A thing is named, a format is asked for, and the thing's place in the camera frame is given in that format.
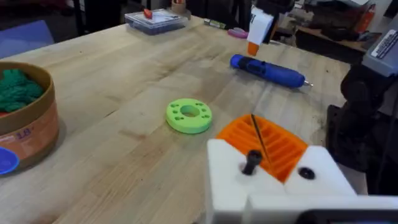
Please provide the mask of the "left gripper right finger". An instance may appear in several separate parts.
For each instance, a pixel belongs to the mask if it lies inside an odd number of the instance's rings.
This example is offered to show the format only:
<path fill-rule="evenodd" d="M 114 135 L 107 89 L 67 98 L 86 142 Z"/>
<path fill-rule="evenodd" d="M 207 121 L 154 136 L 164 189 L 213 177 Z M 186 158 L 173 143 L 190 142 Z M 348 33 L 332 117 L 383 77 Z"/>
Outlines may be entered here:
<path fill-rule="evenodd" d="M 300 195 L 356 195 L 355 190 L 322 146 L 309 146 L 298 136 L 260 116 L 247 114 L 217 135 L 242 155 L 256 150 L 256 169 L 269 174 L 287 192 Z"/>

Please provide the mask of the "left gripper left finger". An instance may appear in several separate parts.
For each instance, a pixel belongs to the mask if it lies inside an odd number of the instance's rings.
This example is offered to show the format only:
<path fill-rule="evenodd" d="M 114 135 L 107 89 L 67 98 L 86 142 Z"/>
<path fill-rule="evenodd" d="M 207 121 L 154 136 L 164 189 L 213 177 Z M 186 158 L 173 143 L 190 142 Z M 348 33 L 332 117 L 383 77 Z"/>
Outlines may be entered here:
<path fill-rule="evenodd" d="M 246 156 L 222 139 L 207 142 L 206 223 L 240 223 L 250 195 L 285 194 L 284 186 L 263 168 L 242 173 Z"/>

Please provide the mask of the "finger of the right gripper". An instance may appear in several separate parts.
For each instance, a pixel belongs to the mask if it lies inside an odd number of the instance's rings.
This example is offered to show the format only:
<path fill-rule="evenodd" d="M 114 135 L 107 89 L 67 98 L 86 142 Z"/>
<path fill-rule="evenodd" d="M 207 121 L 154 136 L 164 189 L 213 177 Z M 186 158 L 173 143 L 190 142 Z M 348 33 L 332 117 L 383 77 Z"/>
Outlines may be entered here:
<path fill-rule="evenodd" d="M 248 54 L 256 56 L 259 47 L 263 43 L 267 34 L 271 33 L 271 25 L 274 21 L 274 16 L 265 13 L 262 9 L 252 7 L 251 20 L 249 22 L 249 32 L 247 36 Z"/>

